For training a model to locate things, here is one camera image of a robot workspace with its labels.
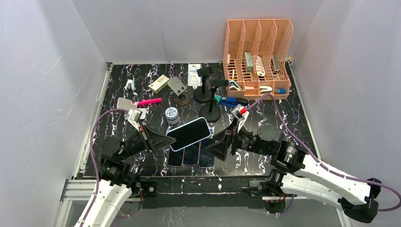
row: black marble surface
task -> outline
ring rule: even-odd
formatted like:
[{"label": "black marble surface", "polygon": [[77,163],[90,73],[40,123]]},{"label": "black marble surface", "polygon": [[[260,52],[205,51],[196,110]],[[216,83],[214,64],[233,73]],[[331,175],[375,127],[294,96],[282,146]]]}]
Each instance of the black marble surface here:
[{"label": "black marble surface", "polygon": [[[205,63],[214,69],[212,78],[223,78],[223,67],[221,63]],[[300,104],[297,90],[294,86],[291,72],[288,64],[286,65],[288,75],[291,79],[290,95],[287,100],[278,101],[280,114],[283,115],[287,126],[314,151],[314,145],[309,131],[305,115]],[[188,64],[143,64],[143,65],[114,65],[108,82],[107,91],[103,101],[101,114],[105,111],[116,108],[117,99],[124,97],[132,101],[141,101],[150,98],[162,98],[163,102],[149,106],[149,113],[144,120],[150,128],[165,134],[167,130],[176,128],[186,122],[198,118],[198,111],[202,104],[196,103],[192,98],[190,103],[184,106],[176,105],[174,102],[174,92],[170,87],[165,87],[158,94],[154,94],[148,88],[148,85],[155,81],[161,75],[167,77],[177,76],[185,84],[188,77]],[[135,93],[125,91],[125,86],[128,79],[135,79]],[[188,93],[192,94],[193,88],[188,88]],[[218,95],[224,95],[225,89],[217,91]],[[166,108],[173,106],[179,111],[180,121],[175,125],[168,125],[166,122],[164,111]],[[220,105],[222,116],[216,123],[210,123],[212,133],[217,133],[226,128],[232,121],[230,107]],[[282,129],[283,125],[279,122],[272,101],[262,101],[257,105],[257,108],[252,109],[248,120],[245,123],[245,128],[248,131],[255,131],[264,122],[269,122],[277,125]],[[101,145],[108,137],[116,137],[121,140],[127,139],[134,131],[126,120],[123,113],[115,112],[107,115],[96,129],[94,138],[94,151],[97,163],[100,162],[100,154],[107,152],[111,154],[113,151],[102,150]],[[287,136],[290,141],[295,141],[291,136]],[[269,157],[254,154],[240,150],[236,155],[228,155],[225,162],[215,158],[213,168],[199,168],[197,166],[169,167],[167,166],[169,148],[165,148],[160,152],[153,154],[141,152],[128,159],[125,162],[129,163],[131,171],[140,174],[141,176],[267,176],[271,170],[269,166]],[[85,177],[94,177],[94,165],[91,159],[85,168]]]}]

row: black phone holder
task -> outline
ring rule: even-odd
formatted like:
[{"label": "black phone holder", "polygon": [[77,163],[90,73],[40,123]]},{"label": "black phone holder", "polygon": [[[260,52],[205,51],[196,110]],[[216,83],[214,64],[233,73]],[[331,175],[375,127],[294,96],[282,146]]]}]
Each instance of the black phone holder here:
[{"label": "black phone holder", "polygon": [[206,78],[213,73],[213,68],[210,66],[202,67],[196,70],[199,77],[202,77],[202,87],[198,87],[193,92],[193,98],[198,103],[207,103],[210,100],[211,91],[206,89]]},{"label": "black phone holder", "polygon": [[221,109],[219,106],[214,105],[217,100],[214,97],[214,93],[217,91],[219,87],[227,87],[228,80],[226,79],[214,79],[210,82],[211,88],[211,96],[209,97],[209,106],[204,105],[199,110],[199,117],[204,117],[207,122],[216,122],[220,119]]}]

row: black table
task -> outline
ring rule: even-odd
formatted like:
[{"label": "black table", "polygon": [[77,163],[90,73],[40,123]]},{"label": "black table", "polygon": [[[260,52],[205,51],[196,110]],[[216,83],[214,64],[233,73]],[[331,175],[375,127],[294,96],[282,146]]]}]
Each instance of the black table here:
[{"label": "black table", "polygon": [[[221,63],[205,63],[205,66],[211,66],[214,70],[213,79],[223,78],[223,67]],[[289,65],[286,63],[288,76],[291,79],[290,95],[287,100],[278,101],[280,114],[283,115],[287,126],[307,145],[310,146],[313,152],[314,144],[312,136],[306,122],[304,111],[302,109],[297,90],[294,86]],[[163,102],[153,104],[149,107],[149,113],[144,120],[153,130],[165,134],[167,129],[176,128],[186,122],[198,118],[198,111],[202,104],[195,102],[191,99],[190,103],[184,106],[176,105],[174,102],[174,92],[167,86],[158,94],[154,94],[148,88],[148,85],[155,81],[161,75],[167,77],[177,76],[185,84],[188,78],[188,64],[142,64],[142,65],[113,65],[108,87],[105,93],[101,114],[112,108],[116,108],[117,99],[124,97],[132,101],[141,101],[151,98],[162,98]],[[128,79],[135,78],[136,93],[132,91],[125,91],[123,88]],[[193,88],[189,87],[187,92],[193,93]],[[217,91],[218,95],[225,95],[226,91],[220,89]],[[166,108],[173,106],[178,109],[180,121],[174,126],[169,126],[166,122],[164,111]],[[226,128],[232,121],[230,114],[230,107],[221,105],[221,118],[216,123],[210,123],[212,133],[217,133]],[[248,120],[245,123],[245,128],[248,131],[256,131],[257,128],[264,122],[269,122],[277,125],[282,129],[282,123],[276,115],[272,101],[262,101],[256,108],[252,109]],[[106,152],[111,154],[115,151],[102,150],[101,146],[105,143],[108,137],[116,137],[118,139],[127,139],[134,131],[126,120],[124,120],[123,113],[111,113],[107,115],[101,122],[96,130],[94,151],[97,162],[100,162],[100,154]],[[287,140],[294,142],[290,136]],[[169,167],[167,166],[167,157],[169,148],[163,149],[161,152],[153,154],[142,151],[125,160],[132,166],[131,171],[140,174],[141,177],[154,178],[159,183],[159,192],[223,192],[221,187],[218,189],[216,184],[224,182],[226,185],[232,187],[231,190],[225,192],[237,192],[236,186],[240,182],[246,184],[249,179],[266,178],[270,173],[271,167],[269,166],[269,157],[254,154],[239,150],[236,155],[227,155],[225,162],[215,158],[214,167],[211,169],[199,168],[197,166],[183,166],[183,167]],[[88,159],[84,177],[94,177],[94,165],[91,159]],[[183,187],[181,178],[192,179],[196,181],[194,187],[189,185]],[[203,186],[200,187],[198,182],[209,183],[213,190],[206,190]]]}]

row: black stand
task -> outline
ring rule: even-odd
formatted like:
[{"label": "black stand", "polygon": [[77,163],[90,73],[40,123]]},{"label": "black stand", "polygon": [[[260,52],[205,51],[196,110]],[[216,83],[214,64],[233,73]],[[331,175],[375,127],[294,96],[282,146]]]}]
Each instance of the black stand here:
[{"label": "black stand", "polygon": [[206,89],[206,78],[213,73],[212,67],[204,67],[196,70],[198,72],[198,76],[202,77],[202,87],[198,87],[193,92],[193,98],[198,103],[207,103],[210,100],[211,91]]},{"label": "black stand", "polygon": [[204,105],[199,110],[199,117],[204,117],[208,122],[216,122],[220,119],[221,110],[219,106],[213,108],[215,103],[214,93],[217,91],[217,87],[211,87],[211,97],[209,97],[209,106]]}]

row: blue stapler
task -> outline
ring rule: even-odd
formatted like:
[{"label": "blue stapler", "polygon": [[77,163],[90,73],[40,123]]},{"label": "blue stapler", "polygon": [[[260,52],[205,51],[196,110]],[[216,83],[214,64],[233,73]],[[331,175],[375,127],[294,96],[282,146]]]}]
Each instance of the blue stapler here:
[{"label": "blue stapler", "polygon": [[241,104],[243,106],[248,105],[248,100],[244,98],[234,98],[218,95],[214,95],[214,97],[216,98],[216,105],[219,103],[230,107],[236,107],[238,104]]}]

